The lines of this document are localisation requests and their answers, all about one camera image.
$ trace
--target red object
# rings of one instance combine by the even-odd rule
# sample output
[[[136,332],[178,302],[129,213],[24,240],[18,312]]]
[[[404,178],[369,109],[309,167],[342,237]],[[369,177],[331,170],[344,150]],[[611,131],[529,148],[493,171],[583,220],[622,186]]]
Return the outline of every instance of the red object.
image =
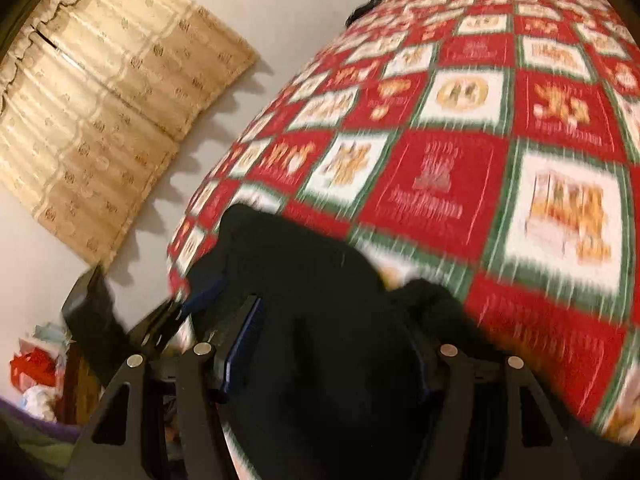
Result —
[[[28,354],[14,355],[10,367],[11,384],[22,393],[36,384],[56,386],[56,364],[40,348]]]

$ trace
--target black cloth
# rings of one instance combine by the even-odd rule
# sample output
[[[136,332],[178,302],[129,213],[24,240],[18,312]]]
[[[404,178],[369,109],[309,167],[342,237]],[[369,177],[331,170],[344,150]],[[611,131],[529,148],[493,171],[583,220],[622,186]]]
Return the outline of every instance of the black cloth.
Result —
[[[387,292],[354,248],[244,205],[226,211],[216,247],[190,270],[192,293],[224,274],[214,307],[194,316],[207,338],[249,294],[265,325],[246,388],[221,407],[262,480],[409,478],[425,431],[409,317],[476,358],[504,356],[441,286]],[[585,480],[628,478],[638,453],[597,437],[551,394]]]

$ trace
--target purple fabric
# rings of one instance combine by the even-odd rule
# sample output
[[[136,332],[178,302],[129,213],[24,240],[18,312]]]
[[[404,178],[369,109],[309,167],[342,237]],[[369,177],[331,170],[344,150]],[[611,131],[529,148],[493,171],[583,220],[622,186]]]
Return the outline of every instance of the purple fabric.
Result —
[[[76,440],[78,440],[78,437],[80,437],[80,433],[82,431],[82,428],[79,426],[65,426],[64,424],[54,424],[52,422],[38,420],[1,397],[0,416],[19,420],[21,423],[33,428],[34,430],[50,436],[51,438],[55,438],[60,442],[66,442],[69,444],[74,444]]]

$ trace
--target blanket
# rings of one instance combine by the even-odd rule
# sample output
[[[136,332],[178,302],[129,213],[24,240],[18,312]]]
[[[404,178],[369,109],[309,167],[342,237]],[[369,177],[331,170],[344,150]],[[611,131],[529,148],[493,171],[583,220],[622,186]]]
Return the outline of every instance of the blanket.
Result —
[[[640,50],[607,0],[384,0],[233,143],[172,291],[242,202],[446,286],[584,424],[640,428]]]

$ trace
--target beige curtain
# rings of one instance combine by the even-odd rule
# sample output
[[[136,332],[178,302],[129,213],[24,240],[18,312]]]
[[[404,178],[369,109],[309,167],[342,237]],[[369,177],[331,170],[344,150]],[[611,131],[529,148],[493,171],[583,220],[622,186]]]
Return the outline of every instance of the beige curtain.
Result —
[[[108,266],[197,115],[256,60],[190,0],[42,0],[0,62],[0,182]]]

